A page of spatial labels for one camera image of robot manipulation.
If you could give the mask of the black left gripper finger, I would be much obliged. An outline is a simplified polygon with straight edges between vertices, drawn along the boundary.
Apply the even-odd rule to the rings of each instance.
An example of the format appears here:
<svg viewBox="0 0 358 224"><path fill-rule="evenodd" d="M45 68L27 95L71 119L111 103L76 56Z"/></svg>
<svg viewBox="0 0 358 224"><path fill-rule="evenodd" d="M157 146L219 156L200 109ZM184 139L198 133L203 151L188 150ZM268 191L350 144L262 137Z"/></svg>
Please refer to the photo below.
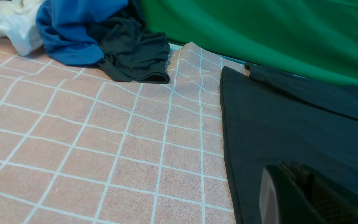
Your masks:
<svg viewBox="0 0 358 224"><path fill-rule="evenodd" d="M263 224L358 224L358 195L297 163L264 167L259 209Z"/></svg>

